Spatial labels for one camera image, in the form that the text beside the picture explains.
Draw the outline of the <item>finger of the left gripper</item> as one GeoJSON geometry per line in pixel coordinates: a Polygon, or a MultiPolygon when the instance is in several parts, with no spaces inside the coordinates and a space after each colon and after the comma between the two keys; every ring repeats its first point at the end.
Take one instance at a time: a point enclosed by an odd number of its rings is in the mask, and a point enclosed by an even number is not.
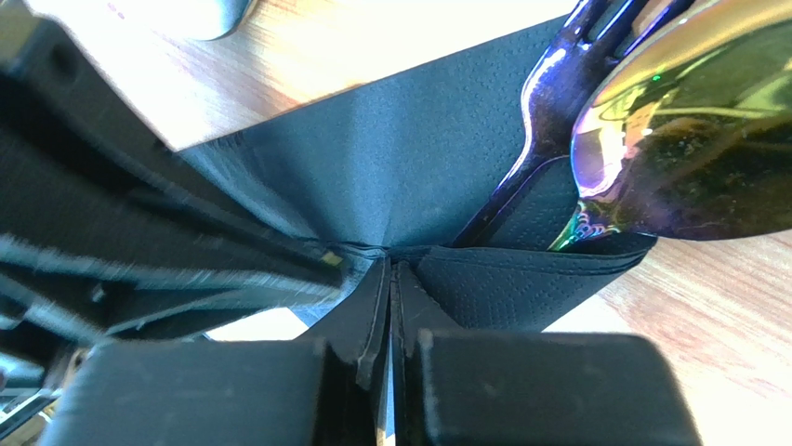
{"type": "Polygon", "coordinates": [[[341,295],[329,251],[259,222],[94,73],[1,76],[1,343],[187,337],[341,295]]]}

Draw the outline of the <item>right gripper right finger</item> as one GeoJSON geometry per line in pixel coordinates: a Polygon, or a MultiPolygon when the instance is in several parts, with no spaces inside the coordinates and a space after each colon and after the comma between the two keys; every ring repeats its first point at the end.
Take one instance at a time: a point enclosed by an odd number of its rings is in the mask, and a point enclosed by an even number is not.
{"type": "Polygon", "coordinates": [[[407,262],[393,266],[390,282],[394,421],[398,445],[426,443],[419,332],[458,329],[425,291],[407,262]]]}

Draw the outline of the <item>black paper napkin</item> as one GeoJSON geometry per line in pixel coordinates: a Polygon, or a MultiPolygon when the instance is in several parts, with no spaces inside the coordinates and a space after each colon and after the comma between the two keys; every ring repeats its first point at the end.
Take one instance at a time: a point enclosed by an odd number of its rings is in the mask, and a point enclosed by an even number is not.
{"type": "Polygon", "coordinates": [[[544,167],[500,229],[453,240],[521,152],[522,85],[562,19],[400,72],[183,151],[273,227],[355,260],[406,261],[468,328],[538,332],[638,265],[655,239],[553,253],[576,205],[570,165],[544,167]]]}

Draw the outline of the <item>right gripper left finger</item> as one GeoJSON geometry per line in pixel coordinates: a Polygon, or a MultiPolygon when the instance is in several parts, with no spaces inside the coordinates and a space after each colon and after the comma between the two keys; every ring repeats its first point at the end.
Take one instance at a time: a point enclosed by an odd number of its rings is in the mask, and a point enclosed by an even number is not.
{"type": "Polygon", "coordinates": [[[357,288],[304,334],[327,349],[316,445],[382,445],[389,359],[390,261],[379,258],[357,288]]]}

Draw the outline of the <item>purple iridescent fork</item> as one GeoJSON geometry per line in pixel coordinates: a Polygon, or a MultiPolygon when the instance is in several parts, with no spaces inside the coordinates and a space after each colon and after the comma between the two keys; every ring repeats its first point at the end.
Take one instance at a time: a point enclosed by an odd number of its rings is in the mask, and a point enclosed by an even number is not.
{"type": "Polygon", "coordinates": [[[544,164],[569,154],[572,127],[588,98],[639,44],[692,7],[690,1],[578,2],[521,90],[525,143],[485,206],[453,242],[473,246],[494,232],[544,164]]]}

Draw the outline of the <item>gold iridescent spoon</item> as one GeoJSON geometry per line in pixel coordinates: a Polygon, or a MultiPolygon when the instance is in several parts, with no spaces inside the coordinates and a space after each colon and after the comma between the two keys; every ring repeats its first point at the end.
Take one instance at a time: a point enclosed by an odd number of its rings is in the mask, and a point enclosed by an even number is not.
{"type": "Polygon", "coordinates": [[[791,227],[791,5],[709,1],[637,46],[581,111],[577,207],[551,249],[616,233],[791,227]]]}

